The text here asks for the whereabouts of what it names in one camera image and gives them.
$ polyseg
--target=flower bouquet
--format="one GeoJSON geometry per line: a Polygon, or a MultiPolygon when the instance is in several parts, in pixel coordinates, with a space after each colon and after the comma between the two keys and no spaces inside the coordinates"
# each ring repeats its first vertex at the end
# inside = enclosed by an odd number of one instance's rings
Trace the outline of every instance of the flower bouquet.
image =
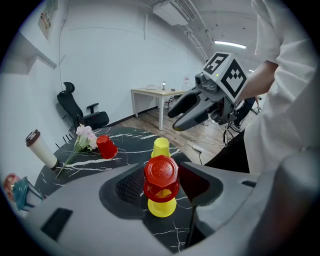
{"type": "Polygon", "coordinates": [[[68,159],[65,161],[63,167],[59,171],[58,175],[55,177],[56,179],[60,176],[63,172],[67,164],[71,161],[71,159],[81,150],[87,148],[88,150],[92,151],[97,148],[97,137],[92,131],[90,126],[84,126],[80,124],[80,126],[76,129],[76,134],[78,135],[75,143],[73,151],[71,152],[68,159]]]}

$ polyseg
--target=black marble tabletop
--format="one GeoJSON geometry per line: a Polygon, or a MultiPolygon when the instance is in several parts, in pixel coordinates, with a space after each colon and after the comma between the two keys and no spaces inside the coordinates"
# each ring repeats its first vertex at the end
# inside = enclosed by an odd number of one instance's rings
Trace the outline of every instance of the black marble tabletop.
{"type": "MultiPolygon", "coordinates": [[[[108,135],[111,138],[118,147],[118,153],[114,158],[103,159],[98,149],[92,152],[85,149],[76,154],[59,178],[56,179],[63,162],[67,160],[73,150],[74,138],[54,153],[60,161],[56,171],[52,171],[47,166],[42,168],[35,182],[35,188],[48,197],[60,187],[75,179],[124,165],[146,164],[151,158],[154,141],[159,138],[158,135],[149,131],[132,127],[106,127],[97,129],[94,133],[97,137],[108,135]]],[[[170,153],[178,165],[180,162],[190,162],[186,155],[172,144],[170,144],[170,153]]],[[[185,248],[192,218],[191,203],[181,186],[175,199],[177,205],[174,213],[169,217],[159,218],[149,212],[148,199],[143,193],[141,194],[141,208],[146,212],[143,220],[144,225],[149,229],[150,235],[154,235],[173,253],[180,252],[185,248]]]]}

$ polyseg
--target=red plastic cup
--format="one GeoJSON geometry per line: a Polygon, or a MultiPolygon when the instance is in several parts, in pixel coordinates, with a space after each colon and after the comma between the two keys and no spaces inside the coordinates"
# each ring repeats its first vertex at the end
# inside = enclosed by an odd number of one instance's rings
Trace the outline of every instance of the red plastic cup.
{"type": "Polygon", "coordinates": [[[150,158],[144,168],[144,194],[156,203],[173,199],[179,191],[178,165],[170,157],[159,155],[150,158]]]}
{"type": "Polygon", "coordinates": [[[96,145],[104,159],[111,159],[118,153],[118,148],[107,135],[98,137],[96,139],[96,145]]]}

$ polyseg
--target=office chair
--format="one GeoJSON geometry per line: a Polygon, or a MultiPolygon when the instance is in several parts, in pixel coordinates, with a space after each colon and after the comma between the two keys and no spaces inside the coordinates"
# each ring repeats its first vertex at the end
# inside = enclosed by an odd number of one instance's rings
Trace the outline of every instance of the office chair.
{"type": "Polygon", "coordinates": [[[86,108],[90,109],[91,114],[84,116],[72,96],[72,93],[75,91],[75,86],[71,82],[64,82],[64,85],[65,90],[60,92],[56,97],[64,110],[71,117],[75,131],[77,131],[79,124],[91,126],[92,130],[94,130],[102,128],[109,123],[109,117],[106,112],[94,112],[94,107],[99,103],[87,106],[86,108]]]}

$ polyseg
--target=cup lid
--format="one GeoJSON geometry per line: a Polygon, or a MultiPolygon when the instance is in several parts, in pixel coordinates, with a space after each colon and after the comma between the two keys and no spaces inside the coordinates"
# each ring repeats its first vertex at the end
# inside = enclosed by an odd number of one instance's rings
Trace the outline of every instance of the cup lid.
{"type": "Polygon", "coordinates": [[[30,132],[29,135],[25,138],[25,143],[27,147],[30,147],[35,141],[39,138],[40,131],[37,129],[30,132]]]}

